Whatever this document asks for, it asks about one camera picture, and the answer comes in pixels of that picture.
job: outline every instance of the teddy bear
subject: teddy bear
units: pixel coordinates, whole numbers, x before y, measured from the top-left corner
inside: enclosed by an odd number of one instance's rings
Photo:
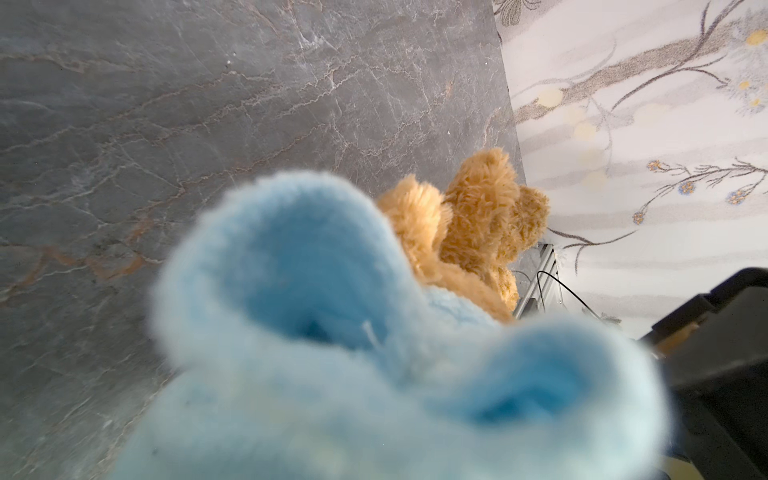
[[[505,328],[420,284],[389,219],[331,174],[227,194],[164,263],[149,318],[175,374],[113,480],[632,480],[667,435],[643,346],[578,316]]]
[[[507,265],[544,235],[548,198],[515,183],[500,148],[466,159],[445,194],[409,175],[378,199],[422,285],[446,288],[502,323],[520,298]]]

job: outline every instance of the blue inner ear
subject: blue inner ear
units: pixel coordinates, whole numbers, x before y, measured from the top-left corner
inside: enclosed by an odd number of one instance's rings
[[[227,245],[211,263],[223,298],[291,339],[350,349],[386,341],[415,281],[370,200],[304,174],[263,182],[244,203],[215,227]]]
[[[611,373],[605,346],[578,324],[519,327],[448,411],[477,425],[544,420],[581,405]]]

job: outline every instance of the brown plush toy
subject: brown plush toy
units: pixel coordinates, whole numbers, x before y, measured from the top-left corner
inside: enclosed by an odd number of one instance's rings
[[[502,149],[468,158],[445,192],[410,175],[378,205],[400,239],[422,285],[471,300],[503,323],[520,298],[507,268],[547,226],[547,197],[515,183]]]

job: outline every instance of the black plastic object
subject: black plastic object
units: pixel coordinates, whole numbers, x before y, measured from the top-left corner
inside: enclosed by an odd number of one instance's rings
[[[706,480],[768,480],[768,270],[741,270],[643,340],[659,345],[692,323],[661,360],[685,456]]]

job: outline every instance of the blue plush toy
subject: blue plush toy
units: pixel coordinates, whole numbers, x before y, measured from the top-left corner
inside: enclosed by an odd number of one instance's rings
[[[504,327],[421,288],[374,203],[328,174],[205,214],[153,328],[182,373],[115,480],[634,480],[664,441],[649,353],[594,320]]]

